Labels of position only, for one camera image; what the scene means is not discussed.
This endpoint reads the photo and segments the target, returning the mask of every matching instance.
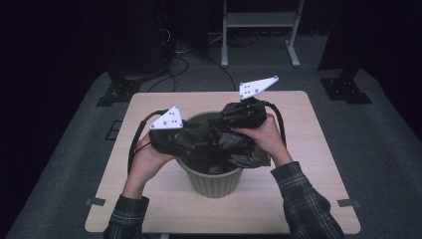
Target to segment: plaid sleeve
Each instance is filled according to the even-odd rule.
[[[148,203],[147,197],[131,199],[120,196],[102,238],[142,238],[142,223]]]
[[[313,188],[298,162],[277,167],[271,173],[284,198],[283,207],[292,238],[344,238],[329,213],[328,200]]]

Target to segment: light wood tabletop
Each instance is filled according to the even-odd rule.
[[[319,126],[308,95],[304,92],[263,92],[256,96],[277,106],[283,116],[288,150],[301,164],[314,188],[331,204],[331,214],[346,234],[355,234],[360,224],[352,206],[337,200],[347,192]],[[108,160],[96,198],[86,222],[90,232],[106,229],[109,217],[126,179],[127,155],[141,120],[157,110],[179,106],[184,119],[202,112],[221,111],[239,101],[236,92],[139,93],[132,97]],[[148,125],[142,135],[147,133]],[[244,169],[237,188],[228,196],[206,198],[192,187],[176,160],[165,164],[144,189],[150,203],[143,223],[144,233],[280,234],[289,233],[283,198],[270,171],[274,166]]]

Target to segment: person's left hand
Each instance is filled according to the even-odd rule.
[[[124,185],[123,193],[121,194],[124,197],[134,199],[142,198],[142,191],[145,183],[151,179],[165,163],[175,158],[173,155],[158,152],[149,143],[150,139],[148,133],[137,143],[136,148],[142,147],[142,149],[134,156],[129,176]]]

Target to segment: white bracket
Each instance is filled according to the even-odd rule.
[[[154,121],[149,129],[174,129],[183,128],[182,117],[180,116],[180,110],[177,106],[168,110],[164,115]]]
[[[266,90],[268,87],[270,87],[272,84],[274,84],[278,80],[279,80],[279,77],[274,76],[272,78],[258,80],[255,82],[241,83],[239,86],[240,99],[244,100],[254,95],[257,95],[263,92],[264,90]]]

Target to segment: hand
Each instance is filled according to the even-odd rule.
[[[244,134],[270,155],[276,166],[292,162],[285,144],[277,129],[276,120],[271,114],[267,114],[267,119],[257,128],[232,128],[232,131]]]
[[[136,148],[142,149],[134,156],[129,176],[124,185],[124,197],[139,199],[142,198],[143,188],[146,182],[151,179],[159,169],[175,156],[163,154],[152,147],[147,133],[138,143]]]

